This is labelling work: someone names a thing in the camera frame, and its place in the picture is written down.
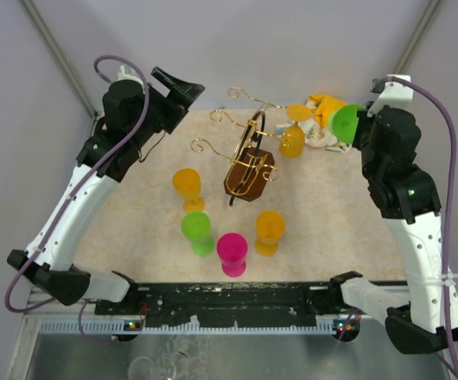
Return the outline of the gold wire wine glass rack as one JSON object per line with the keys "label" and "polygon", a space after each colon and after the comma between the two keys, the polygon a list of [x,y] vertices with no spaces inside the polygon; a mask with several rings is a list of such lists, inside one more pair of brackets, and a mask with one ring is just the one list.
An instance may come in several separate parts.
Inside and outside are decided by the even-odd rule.
{"label": "gold wire wine glass rack", "polygon": [[229,162],[229,170],[224,179],[225,193],[230,196],[229,206],[232,206],[236,199],[246,202],[258,199],[267,183],[278,179],[278,169],[274,166],[274,156],[270,151],[264,150],[261,143],[265,137],[278,137],[275,132],[271,133],[265,130],[267,110],[269,108],[286,110],[287,107],[257,99],[239,86],[233,86],[228,90],[228,95],[232,99],[237,99],[242,94],[260,104],[246,123],[236,122],[227,111],[222,109],[216,109],[210,114],[210,119],[215,123],[227,118],[232,124],[243,128],[240,140],[232,154],[227,155],[218,152],[206,139],[194,139],[190,145],[191,150],[196,153],[210,149],[214,154]]}

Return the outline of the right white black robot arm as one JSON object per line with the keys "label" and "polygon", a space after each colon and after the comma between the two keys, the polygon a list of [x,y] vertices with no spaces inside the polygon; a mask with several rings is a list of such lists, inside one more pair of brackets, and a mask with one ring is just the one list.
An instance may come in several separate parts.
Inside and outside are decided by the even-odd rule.
{"label": "right white black robot arm", "polygon": [[422,136],[414,116],[383,107],[356,107],[353,147],[361,152],[369,194],[396,240],[410,292],[399,297],[360,274],[346,274],[329,293],[341,314],[358,308],[379,321],[405,355],[429,354],[458,341],[458,294],[442,251],[441,203],[433,178],[415,163]]}

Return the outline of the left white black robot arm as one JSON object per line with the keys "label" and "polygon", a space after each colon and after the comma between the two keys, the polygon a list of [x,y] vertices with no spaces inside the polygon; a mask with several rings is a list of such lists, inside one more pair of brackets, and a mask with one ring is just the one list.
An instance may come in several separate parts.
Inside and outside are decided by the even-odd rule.
{"label": "left white black robot arm", "polygon": [[7,257],[12,268],[65,306],[101,300],[123,314],[139,307],[132,279],[118,272],[79,268],[74,256],[99,207],[129,168],[142,160],[142,147],[156,133],[171,134],[205,89],[159,67],[151,74],[168,89],[167,95],[119,69],[117,80],[103,95],[104,114],[79,152],[53,214],[25,249],[14,249]]}

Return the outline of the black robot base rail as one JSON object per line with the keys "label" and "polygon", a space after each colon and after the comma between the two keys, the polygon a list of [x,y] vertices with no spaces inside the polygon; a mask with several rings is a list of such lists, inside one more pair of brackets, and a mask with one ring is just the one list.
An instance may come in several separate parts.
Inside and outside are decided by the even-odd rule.
{"label": "black robot base rail", "polygon": [[322,282],[136,283],[121,302],[97,301],[95,314],[134,315],[133,330],[321,331],[342,342],[360,333],[360,314],[333,305]]}

